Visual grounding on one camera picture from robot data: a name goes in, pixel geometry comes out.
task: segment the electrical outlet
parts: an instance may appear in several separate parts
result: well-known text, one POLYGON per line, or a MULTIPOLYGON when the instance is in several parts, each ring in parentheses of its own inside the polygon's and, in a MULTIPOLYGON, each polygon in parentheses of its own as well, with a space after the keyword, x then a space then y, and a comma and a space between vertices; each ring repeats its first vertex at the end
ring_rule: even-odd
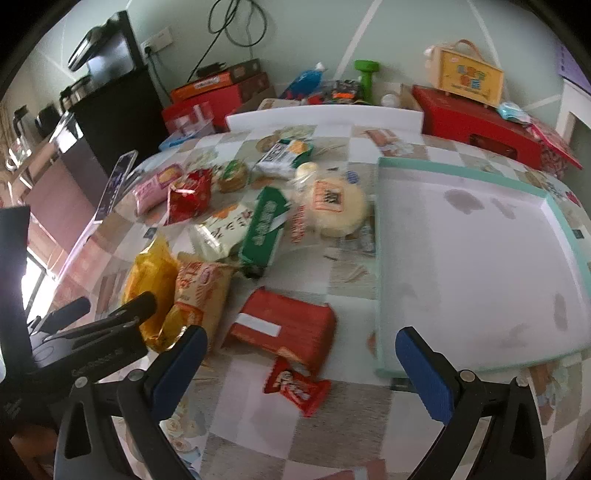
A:
POLYGON ((149 45, 152 48, 152 52, 156 53, 164 47, 168 47, 172 42, 173 35, 170 33, 170 27, 166 27, 156 33, 156 35, 152 35, 148 40, 142 42, 140 50, 142 54, 145 55, 145 48, 149 45))

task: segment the table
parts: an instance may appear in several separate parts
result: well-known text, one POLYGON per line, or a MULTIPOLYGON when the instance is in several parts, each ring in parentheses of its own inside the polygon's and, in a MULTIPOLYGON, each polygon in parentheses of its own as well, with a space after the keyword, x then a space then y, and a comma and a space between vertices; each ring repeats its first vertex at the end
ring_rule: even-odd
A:
MULTIPOLYGON (((370 128, 300 125, 212 135, 183 144, 162 166, 180 162, 190 167, 202 158, 219 164, 240 158, 253 164, 279 138, 309 138, 316 152, 324 152, 312 158, 320 168, 355 170, 371 195, 382 153, 365 133, 370 128)), ((476 168, 548 190, 569 225, 583 233, 580 247, 591 262, 591 220, 562 182, 459 142, 406 131, 386 134, 390 141, 382 149, 390 156, 476 168)), ((258 193, 254 188, 262 185, 255 184, 239 195, 253 199, 258 193)), ((192 251, 187 222, 161 226, 165 205, 141 219, 134 215, 134 207, 131 196, 123 198, 89 238, 57 287, 52 308, 79 296, 90 298, 92 310, 78 325, 101 317, 118 304, 136 254, 150 242, 145 238, 148 228, 156 226, 174 254, 192 251)), ((323 245, 278 257, 257 283, 238 276, 232 280, 215 352, 199 369, 175 415, 163 423, 176 451, 204 479, 311 480, 380 457, 386 460, 389 479, 402 480, 437 437, 441 424, 429 418, 419 397, 392 392, 388 381, 374 374, 366 340, 374 329, 375 259, 339 250, 328 258, 325 252, 323 245), (359 267, 364 275, 344 281, 359 267), (246 298, 262 285, 312 303, 328 302, 336 312, 335 344, 320 373, 330 378, 333 386, 310 419, 302 418, 282 396, 262 393, 273 357, 246 345, 220 348, 246 298)), ((112 379, 122 378, 132 368, 146 368, 153 357, 151 353, 112 379)), ((522 371, 512 369, 481 378, 509 381, 518 374, 529 380, 538 401, 548 479, 566 478, 591 442, 591 349, 522 371)), ((469 471, 487 422, 480 421, 458 475, 469 471)), ((122 421, 117 428, 121 439, 129 440, 122 421)), ((133 455, 131 442, 124 449, 128 456, 133 455)), ((147 475, 140 461, 133 461, 132 466, 138 475, 147 475)))

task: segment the stain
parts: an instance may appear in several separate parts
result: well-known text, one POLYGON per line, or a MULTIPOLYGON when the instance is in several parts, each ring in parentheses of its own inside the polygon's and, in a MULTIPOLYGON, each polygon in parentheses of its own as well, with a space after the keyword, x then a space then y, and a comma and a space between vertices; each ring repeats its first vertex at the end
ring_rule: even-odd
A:
POLYGON ((503 338, 499 343, 502 348, 517 348, 526 346, 527 344, 519 338, 519 334, 523 333, 529 326, 525 323, 520 323, 509 330, 507 338, 503 338))
POLYGON ((417 292, 414 291, 414 287, 410 283, 401 283, 398 292, 401 297, 417 298, 417 292))
POLYGON ((561 332, 569 329, 569 321, 566 318, 566 300, 560 293, 554 295, 554 323, 561 332))
POLYGON ((448 190, 443 197, 452 207, 466 215, 474 210, 484 210, 482 202, 466 190, 448 190))
POLYGON ((492 204, 497 207, 501 213, 510 220, 515 220, 515 213, 511 209, 511 205, 503 204, 499 199, 492 199, 492 204))

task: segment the red gift box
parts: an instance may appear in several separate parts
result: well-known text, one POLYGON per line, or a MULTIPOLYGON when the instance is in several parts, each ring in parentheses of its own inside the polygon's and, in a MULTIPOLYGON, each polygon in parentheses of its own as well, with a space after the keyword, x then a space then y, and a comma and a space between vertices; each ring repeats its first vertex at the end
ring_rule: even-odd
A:
POLYGON ((413 85, 413 96, 424 111, 424 134, 484 148, 541 170, 541 147, 522 125, 504 120, 481 103, 440 90, 413 85))

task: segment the power cable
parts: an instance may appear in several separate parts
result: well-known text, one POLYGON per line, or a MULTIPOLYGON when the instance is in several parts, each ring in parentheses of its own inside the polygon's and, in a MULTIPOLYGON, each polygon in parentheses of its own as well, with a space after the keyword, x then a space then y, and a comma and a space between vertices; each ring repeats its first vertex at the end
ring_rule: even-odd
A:
POLYGON ((251 59, 254 58, 252 48, 255 45, 257 45, 258 43, 260 43, 262 41, 262 39, 265 37, 265 34, 267 33, 267 29, 268 29, 267 15, 266 15, 265 11, 261 8, 261 6, 255 0, 230 0, 230 3, 228 4, 228 8, 226 9, 226 14, 224 15, 224 22, 223 22, 222 26, 219 29, 214 30, 212 28, 213 13, 214 13, 216 7, 221 3, 221 1, 222 0, 216 0, 213 3, 211 9, 209 10, 209 16, 207 18, 207 30, 212 35, 215 35, 215 38, 209 44, 207 50, 205 51, 203 56, 199 59, 199 61, 197 62, 197 64, 193 68, 193 70, 191 70, 191 73, 189 74, 189 78, 187 79, 187 83, 191 81, 191 79, 193 78, 193 75, 195 75, 195 72, 201 66, 201 63, 203 62, 203 60, 205 59, 207 54, 210 52, 210 50, 213 48, 213 46, 217 42, 217 39, 220 37, 220 35, 222 35, 222 33, 226 34, 228 40, 233 45, 236 45, 237 47, 248 48, 250 50, 251 59), (228 30, 228 27, 231 25, 231 23, 236 18, 236 14, 238 13, 238 6, 240 6, 240 3, 243 1, 249 2, 251 4, 251 11, 250 11, 250 14, 248 15, 248 22, 246 23, 246 37, 248 38, 248 43, 241 43, 238 40, 235 40, 232 37, 232 35, 230 34, 230 31, 228 30), (252 17, 254 15, 255 11, 258 11, 261 18, 262 18, 263 29, 262 29, 261 36, 256 41, 252 41, 251 32, 250 32, 250 25, 251 25, 252 17))
POLYGON ((160 75, 158 74, 158 69, 156 68, 156 64, 154 63, 154 59, 152 58, 153 55, 158 55, 158 53, 152 52, 152 48, 149 45, 147 45, 146 48, 144 49, 144 53, 148 57, 148 62, 150 63, 150 65, 152 65, 152 70, 154 71, 154 76, 156 77, 156 81, 158 82, 158 85, 160 85, 160 88, 162 88, 162 91, 166 94, 170 103, 172 103, 173 99, 170 96, 170 94, 169 94, 168 90, 166 89, 166 87, 164 86, 164 84, 162 83, 162 80, 160 79, 160 75))

